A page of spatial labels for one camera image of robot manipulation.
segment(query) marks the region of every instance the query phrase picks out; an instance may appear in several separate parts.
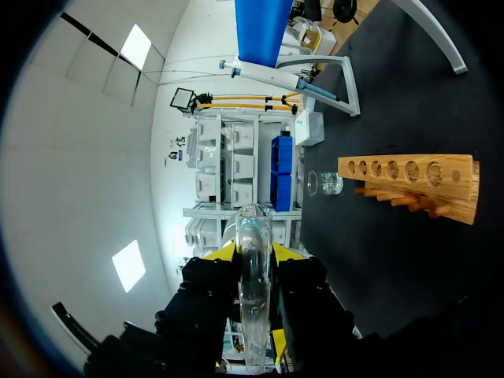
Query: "glass beaker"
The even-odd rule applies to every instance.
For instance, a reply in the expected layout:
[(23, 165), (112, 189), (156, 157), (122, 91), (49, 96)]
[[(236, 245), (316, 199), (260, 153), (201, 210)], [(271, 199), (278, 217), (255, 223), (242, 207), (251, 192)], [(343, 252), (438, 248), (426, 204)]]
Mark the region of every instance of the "glass beaker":
[(315, 172), (308, 174), (308, 195), (338, 195), (343, 190), (343, 178), (336, 172)]
[(268, 208), (250, 204), (238, 210), (236, 251), (243, 258), (239, 304), (246, 370), (260, 374), (265, 369), (271, 289), (272, 217)]

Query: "blue handle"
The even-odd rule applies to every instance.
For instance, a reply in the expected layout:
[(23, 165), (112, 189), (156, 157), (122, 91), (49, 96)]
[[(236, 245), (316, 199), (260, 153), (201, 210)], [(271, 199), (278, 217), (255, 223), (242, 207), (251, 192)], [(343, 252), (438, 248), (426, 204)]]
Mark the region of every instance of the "blue handle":
[(317, 87), (316, 85), (307, 83), (303, 79), (299, 79), (298, 89), (307, 89), (309, 91), (318, 93), (319, 95), (322, 95), (324, 97), (330, 98), (331, 100), (339, 101), (335, 94), (332, 94), (331, 92), (327, 92), (327, 91), (323, 90), (322, 88)]

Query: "black mat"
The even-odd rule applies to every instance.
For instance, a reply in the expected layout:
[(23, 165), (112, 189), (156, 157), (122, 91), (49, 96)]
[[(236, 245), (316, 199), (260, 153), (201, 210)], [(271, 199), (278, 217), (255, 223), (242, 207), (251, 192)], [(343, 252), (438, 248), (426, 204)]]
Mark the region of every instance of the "black mat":
[[(365, 334), (386, 336), (420, 315), (488, 284), (502, 262), (499, 220), (504, 149), (502, 103), (482, 54), (436, 2), (423, 3), (461, 52), (469, 73), (457, 76), (428, 35), (382, 0), (341, 49), (350, 57), (361, 116), (317, 103), (325, 141), (306, 148), (306, 175), (335, 171), (338, 156), (472, 154), (480, 162), (480, 203), (474, 226), (355, 195), (345, 180), (338, 196), (305, 191), (302, 242), (328, 268), (328, 280)], [(317, 77), (343, 96), (340, 69)]]

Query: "white shelf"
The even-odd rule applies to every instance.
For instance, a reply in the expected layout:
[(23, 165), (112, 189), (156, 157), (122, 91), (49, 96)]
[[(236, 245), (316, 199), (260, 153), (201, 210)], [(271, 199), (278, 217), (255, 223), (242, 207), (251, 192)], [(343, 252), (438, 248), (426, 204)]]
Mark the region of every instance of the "white shelf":
[[(252, 177), (252, 202), (258, 203), (258, 173), (259, 173), (259, 130), (261, 127), (268, 127), (267, 124), (261, 124), (264, 122), (272, 122), (280, 120), (280, 122), (286, 124), (285, 129), (291, 133), (293, 141), (295, 140), (295, 118), (286, 114), (285, 112), (267, 112), (264, 110), (249, 110), (249, 109), (208, 109), (210, 111), (205, 111), (205, 114), (200, 114), (195, 116), (197, 122), (201, 120), (216, 120), (221, 124), (227, 124), (232, 122), (244, 122), (252, 124), (254, 128), (254, 175)], [(216, 145), (221, 145), (221, 130), (219, 129), (218, 135), (216, 135)], [(217, 222), (217, 240), (219, 245), (222, 242), (222, 223), (221, 221), (227, 221), (230, 217), (236, 214), (236, 210), (232, 208), (231, 204), (223, 203), (221, 196), (221, 149), (217, 148), (217, 166), (215, 168), (216, 177), (216, 202), (205, 202), (198, 201), (196, 205), (189, 209), (183, 209), (183, 215), (185, 217), (193, 218), (205, 218), (214, 219)], [(289, 248), (291, 245), (291, 230), (294, 227), (292, 222), (300, 221), (302, 219), (302, 209), (295, 206), (295, 191), (297, 187), (297, 158), (295, 144), (293, 143), (292, 148), (292, 174), (291, 174), (291, 206), (289, 211), (276, 212), (271, 204), (263, 203), (270, 208), (272, 219), (274, 221), (285, 221), (285, 247)]]

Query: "blue bin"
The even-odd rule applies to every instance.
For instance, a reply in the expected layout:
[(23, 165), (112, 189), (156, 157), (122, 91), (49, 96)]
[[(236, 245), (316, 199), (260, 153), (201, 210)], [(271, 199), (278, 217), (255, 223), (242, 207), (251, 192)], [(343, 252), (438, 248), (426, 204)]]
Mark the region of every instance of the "blue bin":
[(276, 67), (292, 0), (235, 0), (241, 61)]
[(271, 141), (271, 170), (278, 174), (292, 173), (292, 137), (277, 136)]
[(269, 201), (275, 211), (289, 211), (291, 208), (291, 175), (279, 175), (271, 172)]

